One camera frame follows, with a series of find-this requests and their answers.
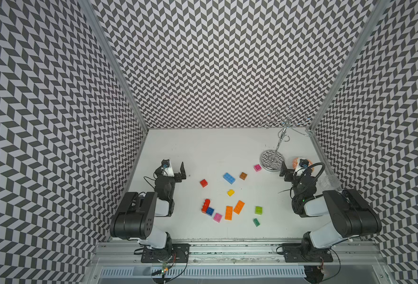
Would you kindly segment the brown lego brick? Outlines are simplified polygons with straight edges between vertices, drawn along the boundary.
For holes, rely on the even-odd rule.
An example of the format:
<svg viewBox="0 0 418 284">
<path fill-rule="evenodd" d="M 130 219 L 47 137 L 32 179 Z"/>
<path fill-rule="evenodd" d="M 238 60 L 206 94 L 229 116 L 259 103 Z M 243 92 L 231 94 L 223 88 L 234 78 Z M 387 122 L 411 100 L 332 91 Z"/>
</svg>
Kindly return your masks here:
<svg viewBox="0 0 418 284">
<path fill-rule="evenodd" d="M 246 178 L 247 178 L 247 174 L 246 173 L 244 173 L 244 172 L 242 172 L 241 174 L 240 174 L 240 178 L 242 179 L 242 180 L 245 180 Z"/>
</svg>

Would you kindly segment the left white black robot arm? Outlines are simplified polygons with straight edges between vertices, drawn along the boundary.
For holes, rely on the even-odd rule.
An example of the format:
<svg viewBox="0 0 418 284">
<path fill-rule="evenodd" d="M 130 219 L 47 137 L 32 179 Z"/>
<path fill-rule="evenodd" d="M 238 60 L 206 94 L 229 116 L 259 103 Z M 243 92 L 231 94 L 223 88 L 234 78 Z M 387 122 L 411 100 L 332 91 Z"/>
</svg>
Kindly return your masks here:
<svg viewBox="0 0 418 284">
<path fill-rule="evenodd" d="M 154 226 L 155 218 L 171 217 L 174 212 L 174 192 L 177 183 L 187 178 L 182 163 L 175 172 L 171 162 L 165 159 L 154 171 L 152 192 L 128 192 L 124 194 L 110 223 L 110 235 L 122 240 L 137 240 L 138 244 L 152 251 L 172 253 L 169 233 Z"/>
</svg>

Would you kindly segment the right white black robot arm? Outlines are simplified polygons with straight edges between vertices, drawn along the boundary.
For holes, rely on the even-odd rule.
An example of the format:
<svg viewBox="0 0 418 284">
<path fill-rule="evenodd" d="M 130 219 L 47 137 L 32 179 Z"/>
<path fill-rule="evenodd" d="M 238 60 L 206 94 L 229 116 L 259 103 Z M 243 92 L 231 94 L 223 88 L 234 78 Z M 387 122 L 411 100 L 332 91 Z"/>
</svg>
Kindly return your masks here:
<svg viewBox="0 0 418 284">
<path fill-rule="evenodd" d="M 379 215 L 355 189 L 326 190 L 317 195 L 317 181 L 325 164 L 301 161 L 294 170 L 281 165 L 280 176 L 291 183 L 291 208 L 302 218 L 328 215 L 331 221 L 321 228 L 307 232 L 299 244 L 283 250 L 297 250 L 302 255 L 326 253 L 332 246 L 363 235 L 378 234 L 382 230 Z"/>
</svg>

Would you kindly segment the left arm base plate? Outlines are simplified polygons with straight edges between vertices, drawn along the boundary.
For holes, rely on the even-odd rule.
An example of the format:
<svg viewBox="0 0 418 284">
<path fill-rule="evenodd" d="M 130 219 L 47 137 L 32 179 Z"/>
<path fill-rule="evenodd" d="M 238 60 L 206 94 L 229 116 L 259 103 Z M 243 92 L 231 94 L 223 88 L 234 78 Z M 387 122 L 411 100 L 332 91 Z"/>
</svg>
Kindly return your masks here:
<svg viewBox="0 0 418 284">
<path fill-rule="evenodd" d="M 145 248 L 142 256 L 142 263 L 186 263 L 190 254 L 189 244 L 173 244 L 169 248 L 149 249 Z"/>
</svg>

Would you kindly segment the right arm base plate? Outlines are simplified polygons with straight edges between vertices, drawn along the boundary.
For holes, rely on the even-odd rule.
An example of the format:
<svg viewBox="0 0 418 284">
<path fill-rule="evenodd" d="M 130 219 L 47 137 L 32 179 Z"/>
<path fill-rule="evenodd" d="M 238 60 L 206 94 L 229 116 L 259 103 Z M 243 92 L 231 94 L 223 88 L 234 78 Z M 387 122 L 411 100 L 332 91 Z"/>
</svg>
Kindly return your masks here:
<svg viewBox="0 0 418 284">
<path fill-rule="evenodd" d="M 287 263 L 331 263 L 334 261 L 328 248 L 314 248 L 312 245 L 304 247 L 297 243 L 284 243 L 281 245 L 281 249 Z"/>
</svg>

